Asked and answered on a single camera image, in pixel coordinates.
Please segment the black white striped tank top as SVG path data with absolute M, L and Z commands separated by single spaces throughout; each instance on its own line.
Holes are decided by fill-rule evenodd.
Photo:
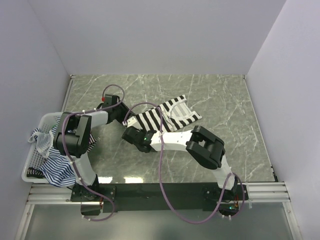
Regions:
M 187 98 L 184 94 L 161 103 L 158 107 L 161 109 L 162 116 L 155 107 L 135 115 L 140 125 L 139 130 L 159 131 L 163 121 L 163 132 L 176 132 L 202 118 L 187 106 Z

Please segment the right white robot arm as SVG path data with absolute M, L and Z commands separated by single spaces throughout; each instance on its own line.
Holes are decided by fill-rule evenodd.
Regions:
M 200 166 L 213 171 L 222 198 L 230 200 L 237 194 L 238 179 L 227 162 L 224 141 L 202 126 L 197 125 L 188 131 L 163 133 L 130 126 L 122 134 L 122 139 L 143 153 L 187 152 Z

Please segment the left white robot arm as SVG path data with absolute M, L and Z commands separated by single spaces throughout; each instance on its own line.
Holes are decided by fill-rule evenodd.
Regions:
M 83 185 L 82 195 L 88 201 L 96 200 L 100 188 L 94 185 L 97 175 L 88 157 L 92 128 L 107 125 L 114 120 L 122 123 L 129 108 L 117 95 L 106 94 L 97 108 L 84 112 L 63 112 L 53 138 L 53 147 L 68 157 L 68 166 L 74 171 L 75 181 Z

